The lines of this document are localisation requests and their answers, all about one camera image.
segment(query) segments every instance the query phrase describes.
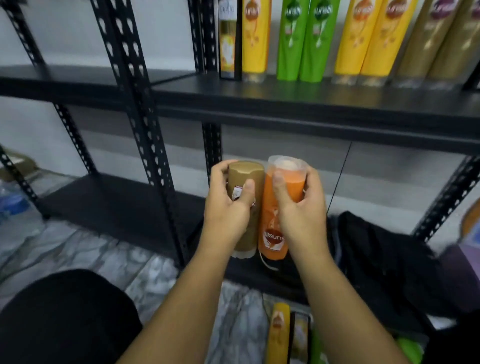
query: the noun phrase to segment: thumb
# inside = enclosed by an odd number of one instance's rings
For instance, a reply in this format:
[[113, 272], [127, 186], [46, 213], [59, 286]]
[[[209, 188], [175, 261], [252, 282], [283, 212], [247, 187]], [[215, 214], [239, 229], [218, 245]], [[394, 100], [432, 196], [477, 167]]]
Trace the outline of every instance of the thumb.
[[273, 191], [275, 193], [276, 200], [278, 201], [278, 207], [284, 208], [286, 205], [293, 203], [287, 190], [287, 184], [279, 171], [273, 174]]
[[237, 200], [239, 203], [244, 204], [250, 209], [255, 201], [255, 181], [247, 179], [243, 185], [241, 195]]

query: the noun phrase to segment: finger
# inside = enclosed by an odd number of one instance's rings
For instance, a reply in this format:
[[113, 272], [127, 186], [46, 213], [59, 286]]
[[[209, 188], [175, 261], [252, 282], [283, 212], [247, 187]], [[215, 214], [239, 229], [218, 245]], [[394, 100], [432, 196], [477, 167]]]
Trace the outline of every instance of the finger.
[[322, 187], [322, 181], [320, 180], [320, 176], [318, 175], [318, 171], [308, 166], [307, 168], [307, 180], [306, 180], [306, 189], [305, 189], [305, 197], [311, 195], [323, 195], [324, 188]]
[[243, 188], [240, 194], [240, 197], [235, 204], [244, 204], [248, 209], [255, 202], [255, 181], [252, 179], [247, 179], [243, 184]]
[[288, 204], [293, 204], [287, 190], [287, 183], [280, 171], [276, 171], [273, 174], [273, 191], [275, 193], [276, 200], [278, 201], [278, 207], [284, 208]]
[[237, 162], [236, 159], [229, 159], [221, 161], [215, 164], [210, 171], [210, 190], [225, 189], [224, 174], [228, 172], [228, 166], [233, 162]]

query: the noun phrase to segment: water bottle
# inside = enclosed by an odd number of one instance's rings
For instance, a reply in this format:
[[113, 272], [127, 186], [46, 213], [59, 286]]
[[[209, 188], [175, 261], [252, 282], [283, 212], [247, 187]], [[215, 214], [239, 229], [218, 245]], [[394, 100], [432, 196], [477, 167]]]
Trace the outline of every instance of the water bottle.
[[0, 181], [0, 222], [28, 210], [30, 204], [15, 183]]

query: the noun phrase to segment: marble floor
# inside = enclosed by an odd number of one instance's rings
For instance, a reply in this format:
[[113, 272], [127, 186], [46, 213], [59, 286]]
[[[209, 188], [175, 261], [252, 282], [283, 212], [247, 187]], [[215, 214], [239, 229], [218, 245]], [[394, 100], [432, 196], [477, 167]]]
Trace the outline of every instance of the marble floor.
[[[40, 172], [30, 183], [38, 195], [44, 195], [71, 180]], [[124, 290], [144, 323], [178, 275], [171, 259], [66, 221], [43, 222], [34, 208], [0, 225], [0, 310], [33, 281], [73, 268], [92, 270]], [[267, 313], [275, 301], [224, 281], [206, 363], [262, 363]]]

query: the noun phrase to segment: person's right hand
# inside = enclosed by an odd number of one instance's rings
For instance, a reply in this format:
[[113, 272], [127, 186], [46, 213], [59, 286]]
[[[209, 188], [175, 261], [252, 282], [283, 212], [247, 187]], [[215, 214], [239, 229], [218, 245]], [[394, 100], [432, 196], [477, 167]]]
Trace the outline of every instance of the person's right hand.
[[325, 195], [317, 170], [308, 166], [305, 198], [298, 203], [288, 195], [279, 171], [274, 172], [273, 188], [278, 201], [280, 227], [294, 260], [312, 254], [331, 259], [326, 234]]

